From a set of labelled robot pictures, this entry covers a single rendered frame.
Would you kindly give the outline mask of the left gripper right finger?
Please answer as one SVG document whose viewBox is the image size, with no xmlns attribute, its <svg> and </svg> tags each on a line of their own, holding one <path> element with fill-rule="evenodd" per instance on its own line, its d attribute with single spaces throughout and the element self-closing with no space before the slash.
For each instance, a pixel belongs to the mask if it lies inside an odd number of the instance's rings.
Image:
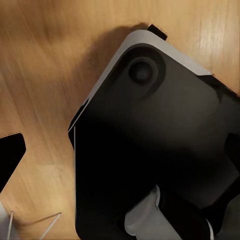
<svg viewBox="0 0 240 240">
<path fill-rule="evenodd" d="M 228 133 L 224 151 L 240 173 L 240 135 Z"/>
</svg>

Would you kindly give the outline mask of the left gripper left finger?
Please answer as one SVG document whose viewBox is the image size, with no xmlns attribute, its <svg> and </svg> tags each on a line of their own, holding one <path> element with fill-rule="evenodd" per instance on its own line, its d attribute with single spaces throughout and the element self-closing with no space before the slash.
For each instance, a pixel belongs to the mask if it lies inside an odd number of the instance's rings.
<svg viewBox="0 0 240 240">
<path fill-rule="evenodd" d="M 0 138 L 0 194 L 26 153 L 21 133 Z"/>
</svg>

